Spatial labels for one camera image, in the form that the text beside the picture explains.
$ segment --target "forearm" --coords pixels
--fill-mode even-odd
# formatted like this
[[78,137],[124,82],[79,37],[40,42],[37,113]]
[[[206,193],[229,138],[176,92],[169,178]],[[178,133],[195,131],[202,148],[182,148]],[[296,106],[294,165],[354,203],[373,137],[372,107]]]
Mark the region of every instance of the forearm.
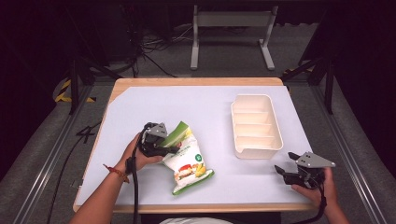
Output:
[[338,204],[328,204],[324,211],[330,224],[348,224],[347,216]]
[[96,191],[78,209],[70,223],[110,223],[123,179],[109,173]]

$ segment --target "person's left arm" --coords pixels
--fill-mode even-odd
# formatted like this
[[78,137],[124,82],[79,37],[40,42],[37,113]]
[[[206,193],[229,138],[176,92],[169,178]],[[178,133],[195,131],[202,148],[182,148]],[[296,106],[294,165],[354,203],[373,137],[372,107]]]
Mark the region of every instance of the person's left arm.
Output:
[[[137,136],[125,148],[120,161],[114,166],[115,169],[125,174],[125,161],[132,155],[136,144]],[[142,169],[146,164],[156,163],[163,157],[146,157],[140,150],[136,151],[136,170]],[[110,223],[113,216],[114,204],[119,197],[120,189],[124,183],[124,178],[115,172],[110,172],[87,199],[87,201],[78,209],[69,223]]]

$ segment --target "beige plastic basket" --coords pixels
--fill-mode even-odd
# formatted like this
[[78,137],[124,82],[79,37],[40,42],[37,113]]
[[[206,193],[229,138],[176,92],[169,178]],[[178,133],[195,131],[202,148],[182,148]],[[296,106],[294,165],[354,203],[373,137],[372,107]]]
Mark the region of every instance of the beige plastic basket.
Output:
[[271,159],[283,141],[268,95],[236,96],[232,103],[235,155],[240,159]]

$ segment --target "person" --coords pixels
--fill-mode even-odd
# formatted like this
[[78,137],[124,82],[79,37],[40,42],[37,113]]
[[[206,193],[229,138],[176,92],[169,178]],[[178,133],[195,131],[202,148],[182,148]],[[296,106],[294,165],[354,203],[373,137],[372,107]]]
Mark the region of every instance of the person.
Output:
[[[132,155],[134,146],[137,141],[138,134],[125,148],[119,162],[114,166],[113,171],[109,172],[98,188],[87,199],[87,201],[77,210],[70,220],[70,224],[78,223],[104,223],[111,222],[113,216],[113,208],[119,196],[120,189],[126,180],[125,161]],[[140,150],[136,151],[136,170],[141,170],[145,165],[160,162],[161,156],[146,157]],[[327,206],[324,215],[331,224],[347,224],[349,223],[346,215],[338,204],[337,191],[332,180],[332,169],[324,168],[325,181],[323,183],[325,189],[325,197]],[[318,189],[306,189],[298,185],[292,185],[292,189],[307,197],[312,201],[315,207],[319,207],[321,195]],[[231,223],[224,220],[218,220],[210,217],[194,218],[173,218],[167,219],[162,223]]]

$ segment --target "chip bag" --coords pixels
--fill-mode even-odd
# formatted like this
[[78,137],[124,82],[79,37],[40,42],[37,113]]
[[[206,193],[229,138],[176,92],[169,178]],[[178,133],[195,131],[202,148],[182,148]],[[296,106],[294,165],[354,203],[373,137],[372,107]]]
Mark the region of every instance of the chip bag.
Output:
[[192,131],[184,122],[180,122],[174,131],[161,143],[161,147],[180,147],[176,154],[168,154],[163,163],[174,171],[177,185],[173,190],[178,195],[188,187],[208,179],[215,172],[206,169],[204,158]]

